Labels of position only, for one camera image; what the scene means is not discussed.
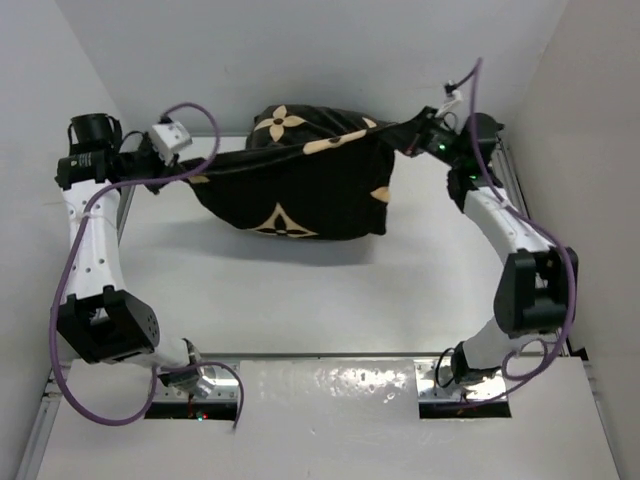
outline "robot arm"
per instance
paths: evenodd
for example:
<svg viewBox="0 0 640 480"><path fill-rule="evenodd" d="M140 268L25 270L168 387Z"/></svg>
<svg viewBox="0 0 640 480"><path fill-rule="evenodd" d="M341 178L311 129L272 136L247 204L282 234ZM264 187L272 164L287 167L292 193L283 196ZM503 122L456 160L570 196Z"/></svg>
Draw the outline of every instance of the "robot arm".
<svg viewBox="0 0 640 480"><path fill-rule="evenodd" d="M90 213L83 213L89 199L110 183L161 175L191 137L181 124L166 119L144 135L136 152L121 154L116 151L117 129L107 118L96 114L74 118L78 143L71 145L69 157L58 162L56 181L72 243L83 216L89 216L67 283L66 302L59 309L58 332L88 363L127 362L145 368L199 363L194 345L161 334L153 309L126 290L116 227L120 193L111 190ZM210 393L213 378L213 370L206 367L160 375L165 385L199 397Z"/></svg>
<svg viewBox="0 0 640 480"><path fill-rule="evenodd" d="M494 316L473 337L460 342L451 358L457 383L476 383L501 368L508 354L519 352L535 340L553 339L567 314L566 268L556 248L530 225L507 209L501 182L489 164L502 128L490 116L476 114L480 151L500 201L481 175L471 150L470 121L459 135L439 126L438 116L425 122L416 136L411 155L426 151L451 166L450 198L473 221L495 249L504 265L493 302ZM567 249L577 276L578 257Z"/></svg>

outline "black bag with floral pattern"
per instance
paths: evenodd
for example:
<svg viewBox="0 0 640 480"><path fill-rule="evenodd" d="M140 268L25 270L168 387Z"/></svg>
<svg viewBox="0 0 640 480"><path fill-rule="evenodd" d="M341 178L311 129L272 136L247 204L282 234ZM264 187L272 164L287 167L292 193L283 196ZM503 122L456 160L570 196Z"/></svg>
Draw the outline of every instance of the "black bag with floral pattern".
<svg viewBox="0 0 640 480"><path fill-rule="evenodd" d="M189 185L242 230L321 240L383 235L395 150L410 149L433 112L391 124L333 108L271 106L255 117L246 150L219 154Z"/></svg>

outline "purple cable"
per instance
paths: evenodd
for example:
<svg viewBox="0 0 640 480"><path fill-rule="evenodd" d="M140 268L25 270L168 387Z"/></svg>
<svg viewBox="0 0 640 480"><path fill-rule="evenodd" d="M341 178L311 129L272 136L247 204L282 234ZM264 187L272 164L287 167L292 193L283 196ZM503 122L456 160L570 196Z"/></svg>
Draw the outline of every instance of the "purple cable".
<svg viewBox="0 0 640 480"><path fill-rule="evenodd" d="M473 70L471 70L471 73L467 75L467 77L465 77L465 79L460 83L458 83L457 85L462 85L470 77L473 77L473 81L471 83L471 100L470 100L471 146L473 148L473 153L476 157L476 161L478 162L478 166L480 167L480 171L482 172L482 178L487 183L487 185L489 186L493 194L496 196L498 201L503 202L505 199L500 194L495 184L493 183L491 176L489 175L489 171L487 170L487 167L484 164L484 161L482 159L482 153L480 152L480 146L478 142L478 125L476 122L475 113L476 113L476 98L478 94L478 81L480 77L481 68L482 68L482 58L479 58L478 61L476 62L476 66L473 68ZM567 341L567 338L569 337L569 332L571 331L571 326L573 324L573 316L576 310L576 277L575 277L575 272L573 271L571 258L569 257L569 252L567 251L567 248L560 242L560 240L555 235L553 235L551 232L546 230L537 222L531 220L530 218L527 218L525 215L520 213L515 208L511 206L507 206L506 210L513 217L529 225L536 232L538 232L540 235L546 238L549 242L555 245L556 248L558 249L558 252L560 253L560 257L562 257L562 262L564 264L565 270L567 272L567 282L568 282L567 314L565 316L564 323L560 330L560 335L558 336L558 340L554 343L551 353L549 353L549 345L550 345L549 342L546 342L542 339L537 340L542 343L544 354L542 356L542 361L540 362L540 365L538 365L536 368L522 375L512 375L507 372L507 364L509 360L511 360L513 357L517 355L517 352L511 352L504 358L502 362L503 377L507 380L519 381L520 383L507 389L507 391L505 391L501 395L495 396L488 400L484 400L482 402L473 403L473 404L470 404L469 406L464 406L462 408L475 408L481 405L491 403L495 400L498 400L506 395L509 395L515 392L516 390L519 390L520 388L525 386L527 383L529 383L531 380L533 380L537 375L544 372L547 368L549 368L549 365L551 365L551 363L562 351L562 346Z"/></svg>
<svg viewBox="0 0 640 480"><path fill-rule="evenodd" d="M469 79L475 75L476 67L473 67L473 69L471 69L471 71L462 80L460 80L458 83L456 83L454 85L454 88L456 90L458 88L460 88L461 86L463 86L465 83L467 83L469 81Z"/></svg>
<svg viewBox="0 0 640 480"><path fill-rule="evenodd" d="M165 372L182 373L191 370L193 367L220 367L223 370L229 372L231 376L236 379L236 381L238 382L238 390L240 390L240 400L238 401L238 412L236 413L236 419L233 422L233 428L235 429L238 426L238 420L240 420L240 415L242 415L242 410L244 408L244 385L242 384L242 380L240 380L238 374L229 365L214 361L200 362L197 365L188 365L186 367L179 368L163 368L162 370L164 370Z"/></svg>
<svg viewBox="0 0 640 480"><path fill-rule="evenodd" d="M123 182L118 182L112 185L108 185L104 187L102 190L98 191L93 197L91 197L91 199L89 199L83 213L90 213L91 209L93 208L93 205L95 205L95 203L100 199L100 197L102 197L105 193L111 190L115 190L117 188L123 188L123 187L133 187L137 185L166 185L167 183L185 180L193 175L198 175L202 173L209 167L209 165L213 163L214 159L216 158L216 155L218 154L218 150L220 149L220 128L218 127L218 122L216 122L216 119L213 117L213 115L211 115L211 113L209 113L204 107L191 102L185 102L185 103L180 103L178 105L175 105L174 107L171 107L166 112L164 112L162 116L169 115L175 112L176 110L181 110L183 108L193 108L195 110L198 110L207 117L209 122L211 122L211 126L213 127L213 131L215 135L215 144L213 146L213 150L211 151L211 154L209 155L209 157L203 163L198 165L196 168L178 175L172 175L170 177L165 177L165 178L126 180ZM128 425L140 419L142 416L144 416L145 412L149 409L149 407L153 403L153 397L156 392L156 384L158 380L157 368L153 368L151 371L151 385L149 388L149 396L147 398L147 401L143 405L143 407L137 413L135 413L134 415L128 418L109 419L109 418L101 417L89 411L73 396L73 394L71 393L71 390L69 390L69 386L67 385L64 375L62 374L62 366L60 365L60 358L58 356L58 337L57 337L56 327L58 323L58 311L60 308L60 302L62 301L64 290L69 280L69 275L71 274L71 268L73 266L73 262L75 261L76 255L78 254L78 249L80 248L80 243L82 242L82 237L84 236L84 233L87 229L88 222L89 222L88 216L84 216L80 221L78 232L76 233L76 237L73 241L73 244L71 245L71 250L69 251L69 257L67 258L67 262L64 265L64 269L62 270L62 275L60 276L60 281L58 282L58 287L56 288L56 293L53 297L53 304L51 305L51 313L49 318L49 356L51 359L51 368L53 370L53 375L60 388L60 391L62 392L62 395L67 400L67 402L69 402L69 404L73 407L73 409L83 417L87 418L88 420L91 420L92 422L99 423L100 425L107 425L110 427L118 427L122 425ZM188 367L184 367L184 369L198 368L199 366L206 365L206 364L207 363L189 365ZM233 372L227 366L223 366L222 368L225 368L225 367L228 371L230 371L233 374L236 380L238 380L238 384L240 386L240 392L242 392L242 399L241 399L242 401L240 403L240 408L241 408L242 405L244 404L244 393L243 393L244 387L242 385L242 382L240 381L240 378L237 376L237 374L235 374L235 372ZM236 421L234 422L234 427L237 424L239 418L240 418L240 410L238 411Z"/></svg>

